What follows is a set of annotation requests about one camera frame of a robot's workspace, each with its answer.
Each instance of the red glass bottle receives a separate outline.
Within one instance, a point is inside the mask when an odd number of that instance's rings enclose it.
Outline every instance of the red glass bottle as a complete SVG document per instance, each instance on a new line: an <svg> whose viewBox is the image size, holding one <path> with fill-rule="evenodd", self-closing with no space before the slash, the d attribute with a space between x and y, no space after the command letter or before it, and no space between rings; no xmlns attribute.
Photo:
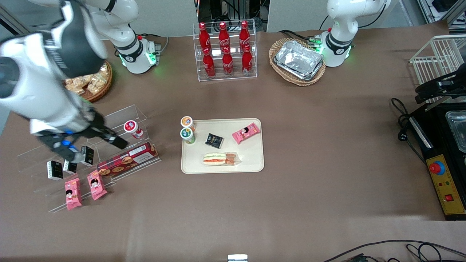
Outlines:
<svg viewBox="0 0 466 262"><path fill-rule="evenodd" d="M223 73L226 77L233 76L233 57L230 54L230 48L225 48L223 50L225 53L223 54L222 62L223 62Z"/></svg>
<svg viewBox="0 0 466 262"><path fill-rule="evenodd" d="M225 54L225 50L228 50L228 53L230 53L230 35L226 31L225 22L220 22L219 41L222 54Z"/></svg>
<svg viewBox="0 0 466 262"><path fill-rule="evenodd" d="M213 59L210 56L210 51L208 49L204 49L204 58L202 62L204 63L204 69L207 73L207 78L214 78L215 77L215 67L213 65Z"/></svg>
<svg viewBox="0 0 466 262"><path fill-rule="evenodd" d="M199 42L201 44L202 52L204 52L204 50L208 50L210 53L210 50L212 49L210 46L210 36L206 31L206 24L203 22L199 23Z"/></svg>
<svg viewBox="0 0 466 262"><path fill-rule="evenodd" d="M242 21L240 32L240 53L243 53L244 47L249 45L249 31L247 30L247 27L247 21Z"/></svg>
<svg viewBox="0 0 466 262"><path fill-rule="evenodd" d="M253 55L251 54L251 46L244 46L243 53L243 74L250 76L253 73Z"/></svg>

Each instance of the cookie box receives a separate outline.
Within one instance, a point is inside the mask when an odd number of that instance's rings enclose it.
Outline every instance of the cookie box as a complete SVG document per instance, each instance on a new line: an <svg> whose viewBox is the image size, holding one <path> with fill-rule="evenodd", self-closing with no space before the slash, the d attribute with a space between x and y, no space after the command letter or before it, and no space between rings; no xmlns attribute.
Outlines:
<svg viewBox="0 0 466 262"><path fill-rule="evenodd" d="M97 165L97 171L102 176L119 175L131 168L157 156L157 150L149 142L131 149Z"/></svg>

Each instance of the wicker basket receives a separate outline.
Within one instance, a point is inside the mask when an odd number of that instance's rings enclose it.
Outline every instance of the wicker basket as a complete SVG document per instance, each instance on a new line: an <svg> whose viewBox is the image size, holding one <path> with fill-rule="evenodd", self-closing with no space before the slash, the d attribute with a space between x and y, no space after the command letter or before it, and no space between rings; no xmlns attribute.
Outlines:
<svg viewBox="0 0 466 262"><path fill-rule="evenodd" d="M301 40L297 40L297 39L293 39L293 38L283 38L283 39L280 39L278 40L277 42L275 42L275 44L272 45L272 47L270 48L270 51L268 52L268 57L269 57L269 61L270 61L270 65L272 66L272 68L281 76L283 77L283 79L285 79L286 81L290 82L290 83L293 83L295 85L299 85L299 86L308 86L308 85L312 85L314 84L315 82L317 82L317 80L319 80L323 73L325 72L325 63L320 67L319 71L317 71L317 73L315 74L315 76L312 78L311 81L304 81L304 80L301 80L299 79L297 76L291 74L290 72L286 71L285 69L279 67L278 65L275 64L274 62L274 56L278 53L278 51L281 49L281 47L283 46L283 44L287 41L291 41L291 40L295 40L297 41L298 43L300 43L301 45L303 45L304 47L306 48L309 48L311 49L311 46L306 44L305 42L301 41Z"/></svg>
<svg viewBox="0 0 466 262"><path fill-rule="evenodd" d="M88 85L86 84L83 87L84 93L80 94L80 96L84 99L86 99L89 102L95 102L102 98L110 89L110 86L112 86L112 78L113 78L113 70L112 66L110 66L109 62L105 60L105 64L107 65L108 68L108 75L105 77L105 80L107 80L106 84L103 86L103 88L96 94L92 94L88 89Z"/></svg>

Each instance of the red emergency stop button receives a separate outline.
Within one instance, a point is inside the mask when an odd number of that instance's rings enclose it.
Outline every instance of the red emergency stop button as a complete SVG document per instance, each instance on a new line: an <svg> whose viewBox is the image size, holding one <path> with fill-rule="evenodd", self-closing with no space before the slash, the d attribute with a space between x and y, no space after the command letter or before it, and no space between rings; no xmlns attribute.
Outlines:
<svg viewBox="0 0 466 262"><path fill-rule="evenodd" d="M429 170L439 176L445 173L445 165L440 161L435 161L429 165Z"/></svg>

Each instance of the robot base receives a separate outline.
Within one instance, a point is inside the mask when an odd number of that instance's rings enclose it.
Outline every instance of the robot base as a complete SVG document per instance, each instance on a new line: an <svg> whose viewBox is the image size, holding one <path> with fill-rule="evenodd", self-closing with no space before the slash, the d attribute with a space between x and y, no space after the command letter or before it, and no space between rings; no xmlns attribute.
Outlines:
<svg viewBox="0 0 466 262"><path fill-rule="evenodd" d="M142 74L156 65L155 43L147 39L140 40L143 44L143 52L134 62L123 61L123 65L133 74Z"/></svg>
<svg viewBox="0 0 466 262"><path fill-rule="evenodd" d="M351 48L348 48L346 50L339 49L336 52L339 53L339 51L341 50L341 54L335 55L333 50L331 50L327 46L327 43L325 41L325 38L327 37L328 34L329 34L328 32L323 32L322 35L321 35L322 50L323 50L322 55L323 55L326 66L328 66L328 67L337 67L337 66L343 64L343 62L347 58L347 55L348 55Z"/></svg>

